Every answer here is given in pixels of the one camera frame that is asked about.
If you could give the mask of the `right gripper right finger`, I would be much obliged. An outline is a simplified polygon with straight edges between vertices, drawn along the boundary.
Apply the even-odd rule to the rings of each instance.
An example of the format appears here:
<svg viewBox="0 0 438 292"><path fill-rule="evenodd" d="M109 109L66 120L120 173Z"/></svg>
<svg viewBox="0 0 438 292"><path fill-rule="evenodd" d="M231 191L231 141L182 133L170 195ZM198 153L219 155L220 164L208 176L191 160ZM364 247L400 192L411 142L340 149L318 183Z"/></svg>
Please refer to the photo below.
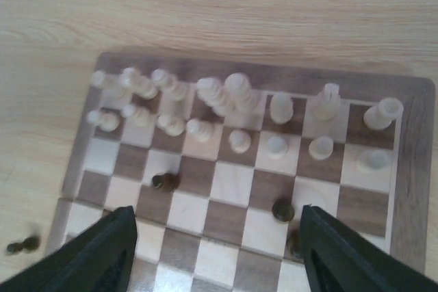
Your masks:
<svg viewBox="0 0 438 292"><path fill-rule="evenodd" d="M312 291L437 290L435 281L384 253L320 207L303 207L300 244Z"/></svg>

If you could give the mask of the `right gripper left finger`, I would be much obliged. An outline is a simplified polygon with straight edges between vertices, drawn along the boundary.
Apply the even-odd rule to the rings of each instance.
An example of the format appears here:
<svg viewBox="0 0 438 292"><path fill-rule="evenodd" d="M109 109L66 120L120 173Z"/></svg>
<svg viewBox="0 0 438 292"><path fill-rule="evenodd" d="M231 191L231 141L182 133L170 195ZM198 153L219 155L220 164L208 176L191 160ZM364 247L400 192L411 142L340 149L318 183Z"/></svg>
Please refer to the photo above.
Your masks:
<svg viewBox="0 0 438 292"><path fill-rule="evenodd" d="M137 238L133 207L119 207L59 250L1 283L1 290L126 291Z"/></svg>

